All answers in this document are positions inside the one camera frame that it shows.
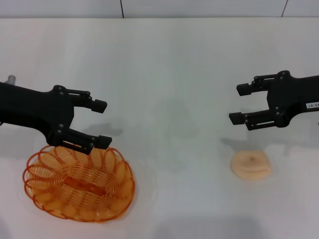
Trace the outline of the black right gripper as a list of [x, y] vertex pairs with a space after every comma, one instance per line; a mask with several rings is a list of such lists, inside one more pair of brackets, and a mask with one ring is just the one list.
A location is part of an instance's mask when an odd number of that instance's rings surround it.
[[246, 125], [249, 131], [268, 127], [287, 127], [293, 117], [319, 110], [319, 77], [295, 78], [289, 71], [255, 76], [251, 84], [236, 87], [240, 96], [267, 92], [269, 110], [230, 113], [233, 125]]

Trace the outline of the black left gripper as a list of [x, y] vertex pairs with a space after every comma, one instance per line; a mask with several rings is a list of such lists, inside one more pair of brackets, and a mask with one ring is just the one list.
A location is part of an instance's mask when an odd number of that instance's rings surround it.
[[49, 145], [63, 146], [84, 154], [93, 148], [107, 149], [108, 136], [93, 136], [70, 129], [74, 106], [103, 113], [107, 102], [93, 100], [89, 91], [54, 86], [49, 92], [39, 92], [15, 85], [0, 84], [0, 121], [40, 131]]

